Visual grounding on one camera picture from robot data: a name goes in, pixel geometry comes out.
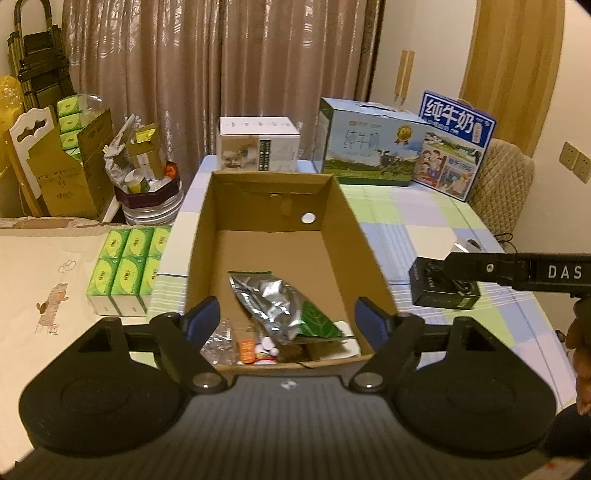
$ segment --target cartoon family illustration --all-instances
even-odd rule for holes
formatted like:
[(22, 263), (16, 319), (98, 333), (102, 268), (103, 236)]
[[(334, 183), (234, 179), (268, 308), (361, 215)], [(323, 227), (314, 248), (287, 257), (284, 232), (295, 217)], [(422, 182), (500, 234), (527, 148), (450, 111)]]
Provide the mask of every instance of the cartoon family illustration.
[(441, 152), (437, 149), (434, 149), (433, 151), (423, 150), (422, 158), (417, 160), (417, 176), (422, 181), (436, 187), (446, 158), (447, 157), (441, 155)]
[(472, 173), (451, 168), (446, 164), (447, 158), (447, 155), (436, 148), (423, 150), (421, 157), (417, 160), (415, 176), (432, 187), (461, 198), (470, 185)]

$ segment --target open cardboard box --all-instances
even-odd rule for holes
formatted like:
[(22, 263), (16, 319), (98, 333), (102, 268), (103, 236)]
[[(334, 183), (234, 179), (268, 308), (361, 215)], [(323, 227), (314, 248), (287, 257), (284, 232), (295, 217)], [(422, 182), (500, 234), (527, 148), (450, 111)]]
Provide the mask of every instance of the open cardboard box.
[[(316, 220), (303, 223), (306, 213)], [(373, 350), (355, 326), (355, 302), (365, 296), (388, 313), (396, 311), (374, 254), (330, 175), (214, 172), (197, 226), (186, 305), (217, 297), (222, 318), (238, 337), (250, 319), (230, 287), (232, 270), (272, 271), (334, 322), (347, 321), (362, 356), (260, 367), (218, 365), (222, 372), (260, 374), (366, 361)]]
[(28, 163), (51, 216), (100, 218), (113, 198), (103, 161), (103, 147), (111, 140), (113, 126), (107, 110), (78, 133), (82, 162), (61, 149), (59, 127), (30, 148)]

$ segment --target checkered tablecloth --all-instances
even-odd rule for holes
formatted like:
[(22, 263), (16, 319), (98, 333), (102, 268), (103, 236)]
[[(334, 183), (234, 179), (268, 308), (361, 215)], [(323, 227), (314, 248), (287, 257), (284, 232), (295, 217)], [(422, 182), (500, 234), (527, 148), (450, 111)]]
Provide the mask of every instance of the checkered tablecloth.
[[(187, 192), (155, 280), (148, 318), (185, 310), (187, 279), (201, 204), (215, 169), (205, 157)], [(300, 171), (313, 171), (300, 161)], [(451, 324), (466, 311), (412, 304), (408, 270), (417, 256), (444, 258), (456, 238), (476, 240), (487, 252), (502, 252), (493, 235), (466, 203), (418, 184), (409, 187), (342, 185), (343, 192), (384, 272), (400, 311), (427, 323)], [(574, 401), (574, 375), (546, 315), (529, 292), (480, 284), (482, 298), (469, 314), (517, 353), (554, 390), (559, 408)], [(443, 354), (423, 355), (423, 362)]]

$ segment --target electrical outlet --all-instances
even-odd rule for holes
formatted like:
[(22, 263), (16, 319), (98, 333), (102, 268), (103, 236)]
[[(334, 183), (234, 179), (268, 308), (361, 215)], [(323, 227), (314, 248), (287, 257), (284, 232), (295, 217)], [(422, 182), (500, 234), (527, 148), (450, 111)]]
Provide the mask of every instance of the electrical outlet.
[(588, 183), (591, 178), (591, 160), (587, 155), (579, 152), (573, 167), (573, 173), (583, 182)]
[(579, 155), (579, 150), (574, 148), (570, 143), (564, 142), (562, 152), (560, 152), (560, 158), (558, 160), (566, 168), (572, 170), (577, 160), (577, 155)]

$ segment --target cardboard box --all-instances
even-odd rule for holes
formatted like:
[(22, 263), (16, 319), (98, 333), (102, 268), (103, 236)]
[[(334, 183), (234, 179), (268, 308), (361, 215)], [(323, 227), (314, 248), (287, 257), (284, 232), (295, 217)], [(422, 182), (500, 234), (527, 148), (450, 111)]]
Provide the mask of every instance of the cardboard box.
[(132, 228), (125, 243), (123, 257), (147, 257), (154, 227)]
[(157, 124), (140, 128), (126, 144), (127, 151), (134, 164), (140, 168), (147, 179), (164, 177), (166, 152), (160, 138), (160, 127)]
[(163, 225), (154, 227), (154, 235), (150, 242), (150, 250), (148, 250), (149, 257), (161, 257), (170, 235), (172, 225)]
[(380, 103), (320, 100), (314, 145), (316, 171), (341, 183), (406, 186), (428, 124), (414, 113)]
[(31, 147), (29, 166), (51, 216), (100, 218), (113, 198), (102, 152), (111, 140), (113, 126), (107, 110), (78, 134), (82, 162), (61, 149), (59, 127)]
[(300, 133), (281, 116), (223, 116), (217, 131), (218, 170), (297, 171)]
[(130, 231), (129, 228), (111, 230), (100, 249), (99, 258), (120, 258)]
[(484, 112), (425, 92), (419, 115), (429, 129), (414, 180), (466, 200), (494, 132), (496, 120)]
[(160, 257), (148, 257), (146, 259), (146, 266), (144, 268), (144, 275), (142, 276), (142, 283), (139, 285), (139, 296), (146, 309), (150, 305), (152, 292), (154, 291), (154, 281), (158, 269), (160, 268)]
[(90, 276), (86, 296), (97, 315), (120, 315), (110, 297), (120, 261), (119, 258), (99, 258)]
[[(304, 223), (302, 217), (310, 213), (315, 220)], [(222, 318), (229, 319), (240, 341), (240, 332), (247, 332), (251, 321), (230, 287), (228, 271), (232, 270), (270, 270), (300, 290), (331, 320), (348, 322), (362, 356), (326, 361), (327, 365), (367, 360), (372, 353), (355, 326), (359, 297), (369, 297), (386, 312), (395, 312), (374, 254), (338, 182), (330, 175), (214, 172), (199, 215), (186, 307), (188, 310), (207, 296), (216, 296)], [(311, 362), (312, 366), (321, 364)], [(217, 368), (241, 373), (262, 369)]]
[(145, 307), (139, 296), (145, 258), (122, 258), (111, 288), (111, 299), (124, 317), (143, 317)]

